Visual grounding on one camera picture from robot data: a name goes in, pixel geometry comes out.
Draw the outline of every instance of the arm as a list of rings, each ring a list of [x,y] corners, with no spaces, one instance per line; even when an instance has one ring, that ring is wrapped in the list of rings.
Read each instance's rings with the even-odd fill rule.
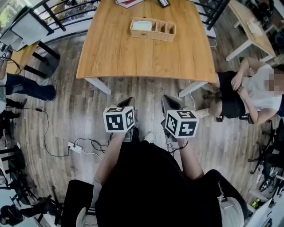
[[[114,133],[110,144],[106,149],[106,154],[103,157],[103,160],[99,165],[99,168],[95,175],[95,180],[100,182],[102,185],[104,185],[111,171],[117,163],[121,144],[124,137],[125,133]]]
[[[12,57],[12,52],[13,49],[11,46],[8,47],[7,51],[6,51],[6,58],[11,58]],[[5,75],[6,75],[6,69],[7,69],[7,60],[2,60],[0,61],[0,79],[2,80]]]
[[[248,70],[249,68],[253,70],[258,70],[259,68],[265,65],[266,63],[260,62],[253,58],[245,58],[244,60],[242,60],[237,74],[234,76],[234,78],[231,81],[233,90],[237,90],[240,87],[241,79],[244,76],[246,70]]]
[[[248,92],[243,86],[240,86],[237,92],[246,103],[249,115],[255,125],[260,125],[266,122],[269,118],[271,118],[277,113],[277,110],[275,109],[262,109],[260,112],[258,112],[257,109],[254,107]]]
[[[7,60],[0,61],[0,79],[2,80],[6,75],[6,68],[7,68]]]
[[[179,147],[182,147],[186,145],[187,139],[178,139],[177,142]],[[190,142],[188,142],[188,145],[185,148],[180,149],[180,154],[182,168],[185,175],[192,180],[202,178],[204,176],[204,172]]]

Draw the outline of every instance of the wicker basket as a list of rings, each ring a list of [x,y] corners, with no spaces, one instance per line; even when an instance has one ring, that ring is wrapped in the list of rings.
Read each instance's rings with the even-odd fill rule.
[[[135,21],[142,20],[152,22],[151,31],[132,30],[133,23]],[[176,25],[174,23],[168,23],[166,21],[160,21],[156,19],[133,18],[130,25],[130,34],[132,37],[173,42],[174,36],[176,35]]]

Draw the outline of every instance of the wooden floor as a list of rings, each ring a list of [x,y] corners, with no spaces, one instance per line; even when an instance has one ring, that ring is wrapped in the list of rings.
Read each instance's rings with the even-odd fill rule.
[[[235,16],[226,9],[215,26],[217,46],[212,47],[216,71],[237,70],[238,58],[230,62],[225,57],[245,40],[245,34],[238,28],[233,28]],[[48,113],[50,127],[46,135],[47,147],[54,155],[67,154],[67,144],[77,138],[91,138],[106,144],[107,138],[103,125],[103,110],[111,104],[133,96],[138,109],[138,127],[140,137],[152,131],[154,142],[165,147],[165,136],[160,125],[162,110],[160,100],[162,95],[178,98],[180,90],[189,85],[189,81],[157,78],[104,78],[102,81],[111,88],[112,95],[106,95],[93,88],[87,81],[75,79],[80,52],[84,42],[84,35],[62,39],[51,44],[60,55],[60,65],[55,74],[44,82],[35,75],[26,72],[26,76],[38,83],[53,84],[57,88],[57,97],[53,102],[43,102],[28,98],[26,107],[43,108]],[[263,58],[265,54],[257,47],[249,47],[240,56]],[[39,61],[32,59],[29,65],[37,67]],[[208,107],[202,99],[204,91],[198,89],[192,93],[197,109]],[[23,100],[24,95],[14,94],[10,98]],[[190,95],[183,99],[186,105],[194,109]],[[68,182],[79,179],[92,182],[100,159],[94,155],[70,152],[68,157],[56,158],[49,156],[44,149],[43,136],[47,129],[45,113],[34,110],[23,110],[22,116],[16,119],[16,141],[22,146],[27,163],[27,172],[37,185],[39,195],[51,194],[51,186],[56,186],[59,198],[63,201]],[[238,119],[225,119],[223,123],[216,123],[214,118],[206,117],[201,120],[196,138],[190,144],[199,155],[199,160],[205,171],[219,170],[243,195],[246,196],[250,188],[255,188],[257,175],[250,175],[249,171],[255,164],[247,163],[247,159],[257,156],[256,142],[264,142],[265,136],[261,129],[268,128],[250,125]],[[80,141],[86,152],[94,152],[90,142]],[[178,152],[175,155],[180,163]]]

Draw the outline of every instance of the window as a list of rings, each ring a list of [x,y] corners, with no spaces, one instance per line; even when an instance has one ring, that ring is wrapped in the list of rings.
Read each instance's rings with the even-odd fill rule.
[[[22,0],[11,0],[8,5],[0,13],[0,33],[2,30],[14,20],[16,14],[25,6]]]

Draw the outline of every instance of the black shorts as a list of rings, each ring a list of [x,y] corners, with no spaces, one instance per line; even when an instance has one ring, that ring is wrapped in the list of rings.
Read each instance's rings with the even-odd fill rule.
[[[237,73],[228,71],[218,73],[220,91],[222,92],[221,116],[226,118],[237,118],[245,114],[245,105],[237,91],[232,89],[231,80]]]

